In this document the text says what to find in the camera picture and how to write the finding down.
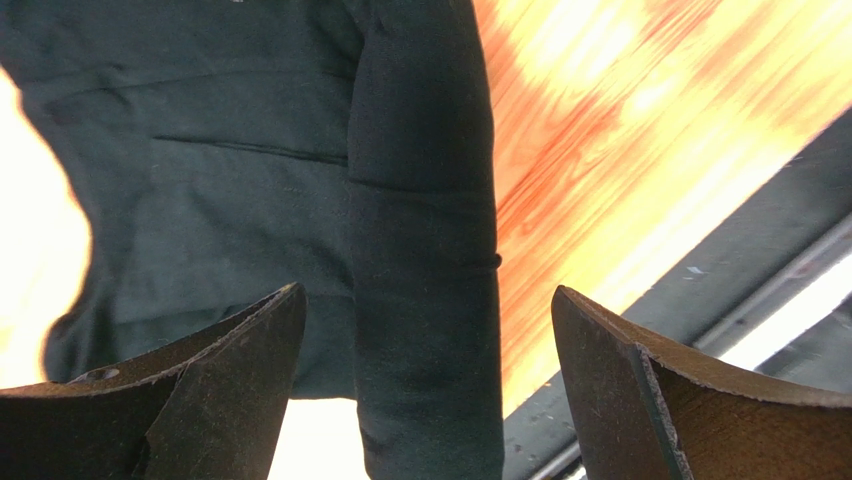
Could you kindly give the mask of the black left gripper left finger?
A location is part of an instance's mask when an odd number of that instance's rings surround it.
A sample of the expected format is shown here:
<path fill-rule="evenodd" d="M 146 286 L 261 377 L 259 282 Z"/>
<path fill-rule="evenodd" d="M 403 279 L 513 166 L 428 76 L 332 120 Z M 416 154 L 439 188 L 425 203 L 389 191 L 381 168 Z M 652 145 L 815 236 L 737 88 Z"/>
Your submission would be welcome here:
<path fill-rule="evenodd" d="M 5 479 L 264 479 L 303 339 L 288 285 L 202 331 L 68 383 L 1 393 Z"/>

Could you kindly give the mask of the black t shirt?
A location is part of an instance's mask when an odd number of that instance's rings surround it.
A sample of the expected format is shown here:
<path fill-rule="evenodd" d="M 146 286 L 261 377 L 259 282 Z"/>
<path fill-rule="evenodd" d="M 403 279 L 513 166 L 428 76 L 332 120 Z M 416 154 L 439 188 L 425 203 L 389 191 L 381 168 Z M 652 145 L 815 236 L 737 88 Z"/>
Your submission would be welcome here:
<path fill-rule="evenodd" d="M 304 286 L 293 394 L 372 479 L 504 464 L 494 126 L 469 1 L 5 1 L 1 63 L 91 227 L 53 381 Z"/>

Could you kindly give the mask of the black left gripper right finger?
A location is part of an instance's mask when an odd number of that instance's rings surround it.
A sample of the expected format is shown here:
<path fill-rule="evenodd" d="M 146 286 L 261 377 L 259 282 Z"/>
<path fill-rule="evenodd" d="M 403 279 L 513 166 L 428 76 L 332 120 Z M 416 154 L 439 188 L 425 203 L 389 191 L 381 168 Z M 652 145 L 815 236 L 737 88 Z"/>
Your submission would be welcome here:
<path fill-rule="evenodd" d="M 552 324 L 591 479 L 847 479 L 851 398 L 744 370 L 558 288 Z"/>

